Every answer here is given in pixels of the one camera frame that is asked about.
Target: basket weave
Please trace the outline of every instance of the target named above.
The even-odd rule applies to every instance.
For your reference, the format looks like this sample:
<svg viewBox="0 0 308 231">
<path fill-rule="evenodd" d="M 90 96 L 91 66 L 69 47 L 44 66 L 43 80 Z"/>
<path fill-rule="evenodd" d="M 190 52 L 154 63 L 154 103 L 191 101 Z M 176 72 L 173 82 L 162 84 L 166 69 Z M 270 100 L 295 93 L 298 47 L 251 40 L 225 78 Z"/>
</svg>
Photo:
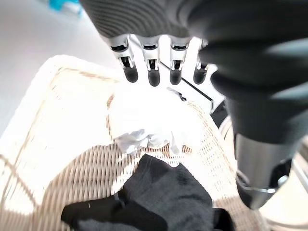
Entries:
<svg viewBox="0 0 308 231">
<path fill-rule="evenodd" d="M 183 155 L 170 156 L 165 146 L 128 156 L 112 143 L 107 105 L 119 75 L 69 56 L 41 67 L 0 139 L 1 230 L 69 230 L 60 221 L 63 207 L 117 192 L 144 153 L 171 166 L 183 163 L 237 230 L 267 230 L 259 212 L 239 199 L 223 140 L 198 105 L 189 103 L 203 128 L 197 153 L 183 147 Z"/>
</svg>

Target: white cloth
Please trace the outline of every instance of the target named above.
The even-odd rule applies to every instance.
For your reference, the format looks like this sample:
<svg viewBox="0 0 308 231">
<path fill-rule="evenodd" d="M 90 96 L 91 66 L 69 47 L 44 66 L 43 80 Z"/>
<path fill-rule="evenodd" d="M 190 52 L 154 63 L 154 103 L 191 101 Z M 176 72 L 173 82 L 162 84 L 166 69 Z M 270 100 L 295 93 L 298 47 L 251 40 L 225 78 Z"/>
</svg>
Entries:
<svg viewBox="0 0 308 231">
<path fill-rule="evenodd" d="M 167 89 L 121 85 L 110 104 L 109 124 L 115 143 L 128 154 L 168 143 L 171 154 L 180 154 L 183 145 L 197 149 L 201 143 L 200 118 Z"/>
</svg>

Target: black rubber fingertip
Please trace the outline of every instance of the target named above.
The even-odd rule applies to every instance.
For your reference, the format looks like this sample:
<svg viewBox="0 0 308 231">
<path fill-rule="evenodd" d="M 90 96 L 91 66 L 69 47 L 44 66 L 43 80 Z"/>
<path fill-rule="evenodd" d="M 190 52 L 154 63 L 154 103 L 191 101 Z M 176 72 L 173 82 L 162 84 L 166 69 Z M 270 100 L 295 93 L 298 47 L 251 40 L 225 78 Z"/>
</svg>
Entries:
<svg viewBox="0 0 308 231">
<path fill-rule="evenodd" d="M 207 71 L 204 69 L 198 70 L 197 68 L 194 70 L 193 81 L 195 84 L 202 84 L 205 80 Z"/>
<path fill-rule="evenodd" d="M 170 82 L 172 85 L 178 85 L 182 79 L 182 72 L 179 70 L 170 70 Z"/>
<path fill-rule="evenodd" d="M 149 77 L 149 82 L 151 86 L 156 87 L 160 83 L 160 75 L 159 75 L 159 70 L 151 70 L 148 71 L 148 77 Z"/>
<path fill-rule="evenodd" d="M 127 67 L 123 69 L 126 79 L 131 82 L 131 83 L 135 83 L 138 80 L 138 71 L 136 66 L 134 66 L 133 68 Z"/>
</svg>

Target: white floor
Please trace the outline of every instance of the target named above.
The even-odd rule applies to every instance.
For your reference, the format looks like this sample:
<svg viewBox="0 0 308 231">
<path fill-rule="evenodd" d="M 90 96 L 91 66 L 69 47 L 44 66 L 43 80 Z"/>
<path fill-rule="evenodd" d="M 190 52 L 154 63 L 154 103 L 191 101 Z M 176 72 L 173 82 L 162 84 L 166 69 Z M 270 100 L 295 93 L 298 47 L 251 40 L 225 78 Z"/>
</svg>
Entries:
<svg viewBox="0 0 308 231">
<path fill-rule="evenodd" d="M 147 84 L 143 57 L 136 47 L 134 51 L 139 82 Z M 162 51 L 162 59 L 167 62 L 168 44 L 162 45 Z M 57 54 L 73 55 L 97 64 L 121 68 L 87 16 L 78 18 L 58 13 L 39 0 L 0 1 L 0 136 L 38 68 Z M 190 68 L 183 70 L 183 76 L 193 83 L 195 57 L 188 55 L 187 63 L 191 63 L 187 65 Z M 169 75 L 167 70 L 162 69 L 164 86 L 164 82 L 165 85 L 169 84 Z M 216 105 L 221 102 L 222 96 L 213 89 L 209 78 L 198 88 L 214 98 Z M 175 89 L 190 100 L 209 105 L 203 96 L 183 82 Z"/>
</svg>

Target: black robotic arm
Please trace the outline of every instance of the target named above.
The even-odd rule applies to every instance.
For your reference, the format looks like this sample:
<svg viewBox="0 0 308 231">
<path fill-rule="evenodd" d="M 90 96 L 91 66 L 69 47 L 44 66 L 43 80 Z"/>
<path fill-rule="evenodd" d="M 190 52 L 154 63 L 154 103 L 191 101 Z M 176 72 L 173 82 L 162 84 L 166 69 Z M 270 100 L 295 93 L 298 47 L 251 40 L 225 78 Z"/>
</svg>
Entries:
<svg viewBox="0 0 308 231">
<path fill-rule="evenodd" d="M 251 209 L 286 181 L 308 133 L 308 1 L 81 0 L 97 30 L 138 79 L 128 34 L 141 41 L 151 85 L 159 84 L 158 39 L 171 37 L 170 81 L 177 84 L 191 36 L 206 39 L 201 63 L 216 64 L 235 134 L 237 186 Z"/>
</svg>

